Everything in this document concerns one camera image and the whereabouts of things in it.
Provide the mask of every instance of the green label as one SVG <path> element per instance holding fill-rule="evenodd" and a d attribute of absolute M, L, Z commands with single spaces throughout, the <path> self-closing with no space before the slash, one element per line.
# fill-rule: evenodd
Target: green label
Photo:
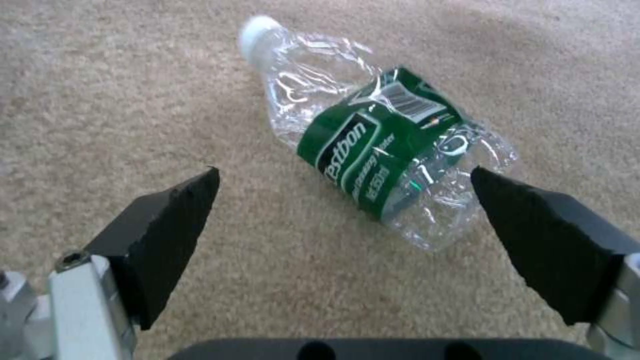
<path fill-rule="evenodd" d="M 382 74 L 309 125 L 298 155 L 380 218 L 400 175 L 463 117 L 409 70 Z"/>

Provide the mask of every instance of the bottle neck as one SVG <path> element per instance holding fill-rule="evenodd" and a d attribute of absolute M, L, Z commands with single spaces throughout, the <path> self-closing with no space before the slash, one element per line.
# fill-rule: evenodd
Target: bottle neck
<path fill-rule="evenodd" d="M 249 63 L 260 72 L 267 72 L 271 68 L 275 50 L 289 38 L 285 28 L 275 28 L 260 35 L 249 56 Z"/>

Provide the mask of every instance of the white bottle cap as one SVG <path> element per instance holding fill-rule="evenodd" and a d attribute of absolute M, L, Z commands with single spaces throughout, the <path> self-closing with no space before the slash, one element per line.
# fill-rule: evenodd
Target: white bottle cap
<path fill-rule="evenodd" d="M 258 39 L 271 29 L 281 28 L 279 22 L 265 15 L 254 16 L 249 19 L 240 30 L 238 45 L 243 58 L 249 63 L 253 63 L 251 57 L 253 48 L 258 43 Z"/>

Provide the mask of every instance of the plastic water bottle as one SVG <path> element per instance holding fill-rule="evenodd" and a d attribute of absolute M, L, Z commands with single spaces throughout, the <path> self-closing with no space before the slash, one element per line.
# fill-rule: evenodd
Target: plastic water bottle
<path fill-rule="evenodd" d="M 276 136 L 423 249 L 441 249 L 472 227 L 480 208 L 474 167 L 504 173 L 517 159 L 420 77 L 371 64 L 358 42 L 258 16 L 239 46 L 262 74 Z"/>

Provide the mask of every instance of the carpet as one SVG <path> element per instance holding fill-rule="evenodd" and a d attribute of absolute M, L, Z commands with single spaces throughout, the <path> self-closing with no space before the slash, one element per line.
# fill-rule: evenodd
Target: carpet
<path fill-rule="evenodd" d="M 214 165 L 218 198 L 139 359 L 252 336 L 581 342 L 584 326 L 526 287 L 486 219 L 425 253 L 279 143 L 237 30 L 266 13 L 371 46 L 509 139 L 524 181 L 638 238 L 639 12 L 634 0 L 4 0 L 0 265 L 43 292 L 56 258 L 133 198 Z"/>

